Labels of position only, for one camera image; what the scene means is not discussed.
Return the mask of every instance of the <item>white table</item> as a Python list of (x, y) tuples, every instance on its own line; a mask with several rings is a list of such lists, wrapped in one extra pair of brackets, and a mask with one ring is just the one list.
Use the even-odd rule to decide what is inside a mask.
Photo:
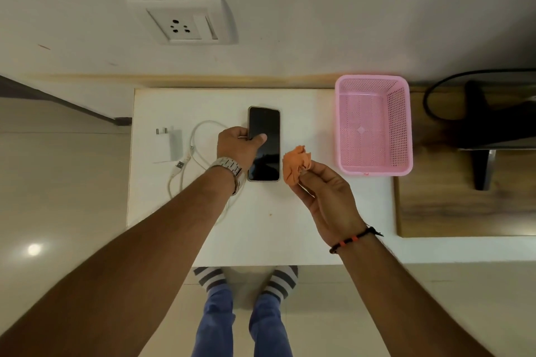
[[(336, 170), (333, 147), (333, 90), (138, 89), (134, 102), (128, 226), (168, 200), (166, 184), (175, 163), (153, 163), (157, 128), (180, 129), (183, 149), (203, 120), (228, 126), (247, 124), (249, 106), (281, 110), (281, 151), (305, 144), (313, 159)], [(208, 161), (216, 159), (221, 128), (203, 125), (196, 144)], [(190, 162), (185, 186), (202, 169)], [(178, 188), (178, 178), (172, 190)], [(394, 227), (391, 178), (346, 177), (365, 221), (385, 234), (384, 242), (404, 263), (535, 260), (536, 238), (398, 237)], [(247, 182), (225, 219), (216, 225), (194, 266), (276, 266), (338, 264), (316, 232), (301, 201), (280, 180)]]

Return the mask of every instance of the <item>gray striped sock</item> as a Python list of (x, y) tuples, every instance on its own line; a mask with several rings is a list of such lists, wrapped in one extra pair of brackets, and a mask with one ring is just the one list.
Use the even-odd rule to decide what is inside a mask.
[(227, 283), (221, 267), (198, 267), (194, 269), (193, 273), (199, 281), (199, 285), (205, 288), (206, 292), (215, 286)]
[(262, 294), (275, 296), (279, 302), (285, 299), (292, 292), (298, 283), (297, 266), (278, 266), (270, 278), (270, 282)]

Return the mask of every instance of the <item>smartphone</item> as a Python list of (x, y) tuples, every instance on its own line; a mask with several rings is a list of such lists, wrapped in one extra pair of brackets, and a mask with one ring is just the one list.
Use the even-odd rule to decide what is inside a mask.
[(260, 146), (248, 171), (250, 181), (279, 181), (281, 174), (281, 113), (267, 107), (251, 106), (248, 110), (248, 138), (264, 133), (268, 140)]

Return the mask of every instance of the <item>jeans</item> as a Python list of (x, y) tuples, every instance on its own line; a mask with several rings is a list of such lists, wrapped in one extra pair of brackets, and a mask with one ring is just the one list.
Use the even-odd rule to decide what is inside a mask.
[[(257, 298), (249, 321), (255, 341), (255, 357), (291, 357), (291, 346), (281, 321), (279, 301), (272, 295)], [(231, 357), (233, 355), (233, 295), (227, 284), (209, 291), (203, 317), (196, 334), (192, 357)]]

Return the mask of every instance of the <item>crumpled orange cloth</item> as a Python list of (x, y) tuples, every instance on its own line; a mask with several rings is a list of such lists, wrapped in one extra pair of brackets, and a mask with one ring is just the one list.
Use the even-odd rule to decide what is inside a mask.
[(300, 172), (311, 168), (311, 153), (299, 145), (283, 156), (283, 180), (289, 186), (298, 184)]

